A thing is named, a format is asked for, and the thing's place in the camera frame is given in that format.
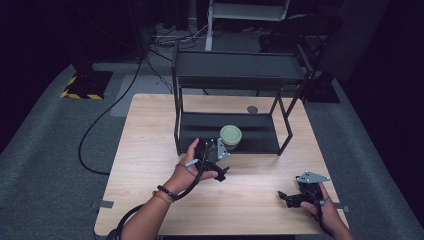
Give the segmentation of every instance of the person's right hand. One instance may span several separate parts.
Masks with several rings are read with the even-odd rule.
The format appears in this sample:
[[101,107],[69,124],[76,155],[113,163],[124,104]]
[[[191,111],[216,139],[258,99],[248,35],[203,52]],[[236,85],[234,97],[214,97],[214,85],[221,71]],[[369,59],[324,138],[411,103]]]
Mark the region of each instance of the person's right hand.
[[[322,196],[324,199],[324,205],[322,209],[322,222],[324,227],[333,235],[334,239],[353,239],[349,229],[346,227],[340,215],[336,209],[331,198],[328,196],[328,192],[324,187],[323,183],[319,183],[321,188]],[[317,216],[317,206],[309,203],[302,202],[300,206],[305,209],[305,213],[309,217]]]

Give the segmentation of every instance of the shelf bottom tier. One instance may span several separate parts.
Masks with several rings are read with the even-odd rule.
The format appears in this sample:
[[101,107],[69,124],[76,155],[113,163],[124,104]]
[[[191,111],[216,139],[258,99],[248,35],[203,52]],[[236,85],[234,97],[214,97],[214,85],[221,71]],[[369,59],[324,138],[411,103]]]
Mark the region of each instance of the shelf bottom tier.
[[230,153],[278,154],[280,146],[272,116],[268,114],[183,113],[180,123],[180,149],[187,152],[196,138],[217,139],[225,125],[237,126],[242,139]]

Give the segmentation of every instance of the wooden table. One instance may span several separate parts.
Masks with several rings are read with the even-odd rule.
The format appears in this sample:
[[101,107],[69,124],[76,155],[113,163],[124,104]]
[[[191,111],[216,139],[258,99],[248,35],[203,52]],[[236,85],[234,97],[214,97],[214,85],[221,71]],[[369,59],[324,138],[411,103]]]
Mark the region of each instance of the wooden table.
[[[185,110],[196,112],[246,112],[256,106],[268,112],[273,98],[195,96],[184,97]],[[174,142],[175,109],[172,95],[134,96],[103,201],[95,232],[107,235],[131,208],[146,202],[158,184],[172,174],[178,156]],[[279,139],[284,140],[284,121],[279,111],[273,120]],[[223,182],[201,182],[184,199],[174,203],[160,235],[267,235],[322,234],[317,222],[300,208],[287,208],[278,197],[280,190],[298,194],[295,176],[309,170],[329,176],[323,157],[299,101],[290,115],[294,137],[281,156],[277,154],[233,154],[218,163],[230,166]],[[332,182],[325,186],[338,197]],[[343,211],[339,211],[346,222]]]

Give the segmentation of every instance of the finger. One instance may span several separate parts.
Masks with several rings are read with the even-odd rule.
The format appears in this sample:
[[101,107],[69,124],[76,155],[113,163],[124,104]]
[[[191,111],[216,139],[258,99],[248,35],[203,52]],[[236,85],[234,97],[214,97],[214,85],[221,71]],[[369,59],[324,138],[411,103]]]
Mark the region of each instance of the finger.
[[200,177],[200,180],[206,180],[209,178],[216,178],[218,177],[218,173],[215,171],[206,171],[202,174],[202,176]]
[[318,209],[317,206],[308,203],[308,202],[301,202],[300,206],[305,209],[308,213],[312,214],[313,216],[315,216],[318,213]]
[[197,144],[199,143],[199,138],[196,138],[188,147],[187,149],[187,155],[186,155],[186,160],[193,160],[194,158],[194,149],[196,148]]
[[328,196],[327,189],[325,189],[324,183],[320,182],[320,183],[319,183],[319,187],[321,188],[322,197],[323,197],[324,199],[327,199],[329,196]]

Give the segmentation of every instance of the beaded bracelet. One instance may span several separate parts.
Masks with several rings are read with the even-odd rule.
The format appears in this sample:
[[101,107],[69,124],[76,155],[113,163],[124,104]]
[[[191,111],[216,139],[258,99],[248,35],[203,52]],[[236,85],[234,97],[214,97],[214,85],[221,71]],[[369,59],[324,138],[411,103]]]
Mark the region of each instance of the beaded bracelet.
[[153,197],[158,197],[158,198],[162,199],[163,201],[165,201],[165,202],[167,202],[169,204],[174,203],[174,200],[171,200],[171,199],[168,199],[168,198],[166,198],[164,196],[161,196],[157,191],[153,191],[152,192],[152,196]]
[[177,201],[179,199],[178,195],[172,193],[171,191],[169,191],[168,189],[166,189],[162,185],[158,185],[158,189],[161,190],[162,192],[168,194],[168,196],[170,196],[174,201]]

